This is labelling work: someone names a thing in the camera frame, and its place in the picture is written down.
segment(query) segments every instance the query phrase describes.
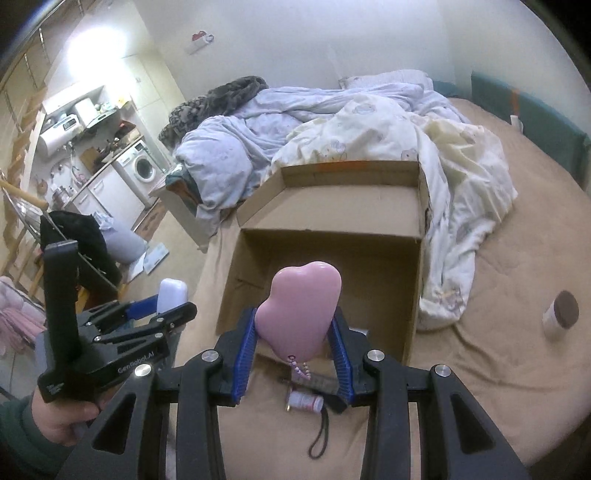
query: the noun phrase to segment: brown bed sheet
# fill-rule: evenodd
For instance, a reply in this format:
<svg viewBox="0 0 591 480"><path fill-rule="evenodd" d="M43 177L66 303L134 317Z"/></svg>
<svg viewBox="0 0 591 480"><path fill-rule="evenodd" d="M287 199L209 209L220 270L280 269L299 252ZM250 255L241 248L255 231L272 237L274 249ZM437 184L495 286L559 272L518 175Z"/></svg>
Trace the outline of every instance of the brown bed sheet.
<svg viewBox="0 0 591 480"><path fill-rule="evenodd" d="M522 461L531 464L591 411L591 202L565 170L509 124L466 100L453 103L501 139L519 196L478 251L462 319L417 333L411 365L450 365ZM231 215L210 243L192 299L199 312L180 339L177 365L216 343L215 323L238 231ZM551 343L543 336L541 318L564 289L579 301L580 319L566 338ZM228 479L358 479L367 409L331 414L326 454L310 460L307 450L320 417L285 411L286 387L277 381L281 372L273 362L257 359L240 406L219 409Z"/></svg>

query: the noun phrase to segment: gray fur blanket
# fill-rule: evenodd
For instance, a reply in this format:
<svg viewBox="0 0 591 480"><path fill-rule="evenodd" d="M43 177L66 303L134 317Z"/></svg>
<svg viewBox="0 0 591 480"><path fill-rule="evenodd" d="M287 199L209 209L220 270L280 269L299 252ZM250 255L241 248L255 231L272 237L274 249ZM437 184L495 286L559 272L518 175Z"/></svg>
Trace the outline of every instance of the gray fur blanket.
<svg viewBox="0 0 591 480"><path fill-rule="evenodd" d="M181 103L170 112L169 123L158 139L172 151L187 133L195 130L206 118L230 115L266 88L267 83L260 77L242 77L209 90L207 95Z"/></svg>

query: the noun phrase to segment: cardboard box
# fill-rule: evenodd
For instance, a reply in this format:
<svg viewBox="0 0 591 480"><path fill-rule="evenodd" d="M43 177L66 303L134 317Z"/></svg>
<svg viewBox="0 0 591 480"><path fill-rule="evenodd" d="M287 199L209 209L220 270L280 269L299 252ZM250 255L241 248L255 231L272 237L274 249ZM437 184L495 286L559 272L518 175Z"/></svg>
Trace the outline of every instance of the cardboard box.
<svg viewBox="0 0 591 480"><path fill-rule="evenodd" d="M259 306L283 267L315 260L342 276L339 306L374 348L408 362L423 288L427 183L416 161L350 161L284 167L237 212L240 236L217 334ZM257 352L274 357L261 345ZM331 373L323 355L309 362Z"/></svg>

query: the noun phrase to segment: green sleeve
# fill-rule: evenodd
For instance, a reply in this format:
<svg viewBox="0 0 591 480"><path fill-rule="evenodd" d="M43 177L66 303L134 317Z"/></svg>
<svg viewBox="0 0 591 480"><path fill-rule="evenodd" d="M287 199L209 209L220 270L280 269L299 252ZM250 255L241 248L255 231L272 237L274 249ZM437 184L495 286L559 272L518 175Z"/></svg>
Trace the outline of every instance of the green sleeve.
<svg viewBox="0 0 591 480"><path fill-rule="evenodd" d="M72 451L47 440L33 421L31 397L11 400L0 406L0 441L27 475L54 478Z"/></svg>

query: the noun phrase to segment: bright ceiling light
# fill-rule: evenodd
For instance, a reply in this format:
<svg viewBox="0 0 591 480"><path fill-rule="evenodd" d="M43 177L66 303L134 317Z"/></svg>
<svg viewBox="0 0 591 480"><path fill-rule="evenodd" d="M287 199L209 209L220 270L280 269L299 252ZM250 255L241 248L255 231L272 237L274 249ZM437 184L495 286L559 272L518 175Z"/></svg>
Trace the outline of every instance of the bright ceiling light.
<svg viewBox="0 0 591 480"><path fill-rule="evenodd" d="M67 58L78 79L96 76L125 54L125 35L113 28L95 27L70 40Z"/></svg>

